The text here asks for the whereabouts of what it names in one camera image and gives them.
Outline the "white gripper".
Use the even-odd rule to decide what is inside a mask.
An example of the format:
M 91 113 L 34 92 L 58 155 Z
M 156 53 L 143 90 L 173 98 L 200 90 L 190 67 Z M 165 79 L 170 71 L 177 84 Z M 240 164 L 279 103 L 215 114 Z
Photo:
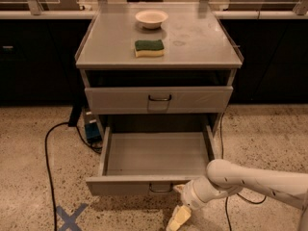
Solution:
M 211 200 L 225 197 L 225 189 L 213 184 L 205 176 L 176 185 L 174 190 L 180 194 L 182 206 L 176 206 L 167 224 L 166 231 L 177 231 L 192 215 Z

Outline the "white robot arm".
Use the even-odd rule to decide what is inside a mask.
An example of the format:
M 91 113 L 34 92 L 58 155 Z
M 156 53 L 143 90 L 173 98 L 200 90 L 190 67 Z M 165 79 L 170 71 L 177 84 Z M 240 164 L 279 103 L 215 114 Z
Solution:
M 211 161 L 204 176 L 174 187 L 180 193 L 182 205 L 175 207 L 167 231 L 177 231 L 192 211 L 209 201 L 239 193 L 243 188 L 300 209 L 298 231 L 308 231 L 307 174 L 241 167 L 222 159 Z

